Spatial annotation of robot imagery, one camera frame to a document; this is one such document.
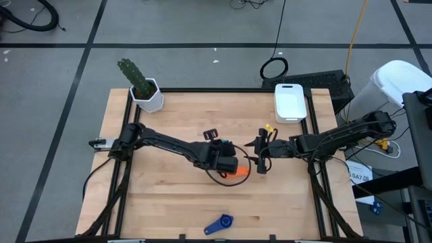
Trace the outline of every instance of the white container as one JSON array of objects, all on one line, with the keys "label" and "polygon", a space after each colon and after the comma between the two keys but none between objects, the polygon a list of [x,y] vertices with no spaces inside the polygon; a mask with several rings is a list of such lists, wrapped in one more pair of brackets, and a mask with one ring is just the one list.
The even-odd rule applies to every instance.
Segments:
[{"label": "white container", "polygon": [[430,88],[432,78],[423,71],[405,61],[391,61],[372,74],[369,83],[351,100],[351,105],[346,105],[339,113],[337,121],[345,122],[347,115],[352,121],[384,106],[391,114],[404,106],[404,93]]},{"label": "white container", "polygon": [[152,82],[156,87],[156,92],[148,100],[137,99],[134,96],[133,86],[129,88],[130,94],[134,101],[141,107],[141,109],[147,111],[148,113],[154,113],[160,111],[163,106],[163,95],[161,90],[157,86],[156,80],[154,78],[146,78],[147,81]]},{"label": "white container", "polygon": [[301,85],[276,85],[275,114],[276,121],[281,124],[296,124],[306,117],[306,103]]}]

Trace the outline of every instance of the potted plant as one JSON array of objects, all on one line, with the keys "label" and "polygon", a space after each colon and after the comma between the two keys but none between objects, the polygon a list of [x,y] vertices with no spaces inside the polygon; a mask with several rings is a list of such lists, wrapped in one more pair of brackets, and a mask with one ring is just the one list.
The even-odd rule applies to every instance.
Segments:
[{"label": "potted plant", "polygon": [[163,95],[157,86],[156,80],[154,78],[145,78],[135,63],[129,59],[123,58],[118,61],[117,65],[132,84],[129,91],[134,101],[149,113],[161,110]]}]

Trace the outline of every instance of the white plant pot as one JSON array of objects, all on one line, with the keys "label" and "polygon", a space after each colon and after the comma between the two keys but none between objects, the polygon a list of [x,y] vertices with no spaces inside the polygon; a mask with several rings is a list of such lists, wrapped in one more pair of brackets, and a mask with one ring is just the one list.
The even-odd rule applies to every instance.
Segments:
[{"label": "white plant pot", "polygon": [[154,78],[146,78],[147,81],[152,82],[156,87],[156,92],[153,94],[153,96],[148,100],[142,100],[137,99],[134,96],[133,89],[134,87],[130,87],[129,91],[132,95],[132,98],[134,101],[141,107],[141,109],[147,111],[148,113],[154,113],[156,111],[160,111],[163,106],[163,95],[161,93],[161,90],[157,86],[156,80]]}]

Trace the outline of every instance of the white paper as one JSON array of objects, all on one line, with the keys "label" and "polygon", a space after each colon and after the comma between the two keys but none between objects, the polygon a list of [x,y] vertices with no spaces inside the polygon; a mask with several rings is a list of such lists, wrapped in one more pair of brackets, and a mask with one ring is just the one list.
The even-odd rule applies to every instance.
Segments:
[{"label": "white paper", "polygon": [[[350,178],[356,184],[367,182],[373,179],[371,171],[372,167],[368,166],[370,168],[368,169],[365,165],[350,160],[346,161],[346,164],[350,168]],[[357,198],[356,201],[359,203],[373,205],[375,198],[374,196],[366,196],[364,198]]]}]

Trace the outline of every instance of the black keyboard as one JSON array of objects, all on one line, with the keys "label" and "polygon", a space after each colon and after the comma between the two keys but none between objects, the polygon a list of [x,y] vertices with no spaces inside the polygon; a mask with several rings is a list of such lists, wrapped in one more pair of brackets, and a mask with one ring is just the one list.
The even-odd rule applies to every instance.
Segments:
[{"label": "black keyboard", "polygon": [[343,76],[344,72],[342,70],[335,70],[269,78],[263,80],[262,88],[275,88],[276,84],[299,84],[303,88],[328,88],[333,102],[333,110],[337,113],[354,98],[350,85],[342,79]]}]

